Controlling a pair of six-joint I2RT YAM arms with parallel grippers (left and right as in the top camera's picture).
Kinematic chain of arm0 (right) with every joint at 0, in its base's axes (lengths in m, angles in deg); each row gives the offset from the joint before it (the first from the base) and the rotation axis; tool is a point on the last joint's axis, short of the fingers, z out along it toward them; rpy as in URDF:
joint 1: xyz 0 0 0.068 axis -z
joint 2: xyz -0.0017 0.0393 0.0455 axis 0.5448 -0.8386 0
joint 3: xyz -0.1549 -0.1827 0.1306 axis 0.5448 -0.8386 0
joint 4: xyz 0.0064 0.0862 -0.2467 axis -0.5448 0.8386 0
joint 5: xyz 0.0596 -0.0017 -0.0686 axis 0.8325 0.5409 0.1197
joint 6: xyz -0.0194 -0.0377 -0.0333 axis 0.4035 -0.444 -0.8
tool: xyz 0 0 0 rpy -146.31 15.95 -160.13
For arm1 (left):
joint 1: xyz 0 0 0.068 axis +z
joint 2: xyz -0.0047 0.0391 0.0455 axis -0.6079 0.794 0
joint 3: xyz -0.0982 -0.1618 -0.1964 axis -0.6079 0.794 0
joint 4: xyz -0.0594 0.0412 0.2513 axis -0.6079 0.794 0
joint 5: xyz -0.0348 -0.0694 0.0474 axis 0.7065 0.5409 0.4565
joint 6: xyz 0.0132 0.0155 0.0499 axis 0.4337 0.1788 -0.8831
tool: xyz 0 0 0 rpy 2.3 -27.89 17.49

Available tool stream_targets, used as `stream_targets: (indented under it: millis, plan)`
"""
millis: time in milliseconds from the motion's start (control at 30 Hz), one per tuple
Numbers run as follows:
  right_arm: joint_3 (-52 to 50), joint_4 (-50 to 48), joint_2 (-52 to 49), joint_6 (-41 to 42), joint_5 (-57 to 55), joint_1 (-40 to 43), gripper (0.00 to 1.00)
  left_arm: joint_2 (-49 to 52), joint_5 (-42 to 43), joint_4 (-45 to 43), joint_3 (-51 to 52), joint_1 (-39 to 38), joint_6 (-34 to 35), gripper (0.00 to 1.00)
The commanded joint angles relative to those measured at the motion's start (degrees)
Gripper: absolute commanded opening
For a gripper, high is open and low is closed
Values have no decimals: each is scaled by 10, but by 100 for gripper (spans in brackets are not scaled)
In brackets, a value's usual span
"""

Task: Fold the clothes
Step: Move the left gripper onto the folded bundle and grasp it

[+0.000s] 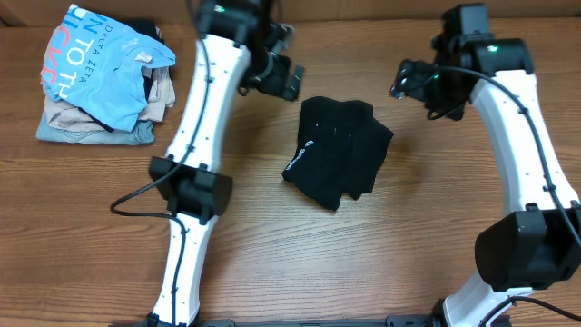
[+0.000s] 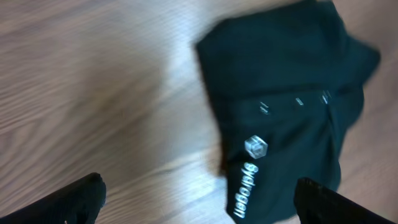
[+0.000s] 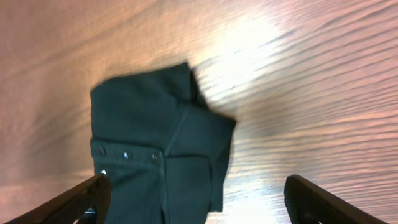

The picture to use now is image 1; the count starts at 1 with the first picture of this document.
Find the black t-shirt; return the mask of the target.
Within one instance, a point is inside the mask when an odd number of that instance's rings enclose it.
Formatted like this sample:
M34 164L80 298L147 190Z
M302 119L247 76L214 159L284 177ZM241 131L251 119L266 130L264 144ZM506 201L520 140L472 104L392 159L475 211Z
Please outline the black t-shirt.
M281 175L336 211L343 194L357 200L373 191L393 136L371 104L312 97L301 104L296 153Z

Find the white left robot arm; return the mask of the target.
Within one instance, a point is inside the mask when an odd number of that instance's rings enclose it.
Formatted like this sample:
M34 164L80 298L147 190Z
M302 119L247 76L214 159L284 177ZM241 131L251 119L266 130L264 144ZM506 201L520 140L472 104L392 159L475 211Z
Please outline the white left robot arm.
M302 66L283 50L291 25L271 19L272 0L202 1L194 15L196 65L178 131L149 175L167 202L170 243L162 289L146 326L192 326L198 317L202 268L233 180L219 172L223 136L235 95L250 90L294 101Z

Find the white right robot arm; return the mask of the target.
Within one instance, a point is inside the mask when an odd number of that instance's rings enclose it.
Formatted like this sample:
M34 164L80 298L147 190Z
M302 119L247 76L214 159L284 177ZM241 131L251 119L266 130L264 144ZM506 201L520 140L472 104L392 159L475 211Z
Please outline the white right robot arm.
M389 326L507 326L507 310L570 279L580 264L580 200L557 159L541 113L530 53L498 39L483 4L442 17L432 62L406 59L391 95L424 104L428 118L479 113L501 176L504 217L475 242L477 269L428 315L390 315Z

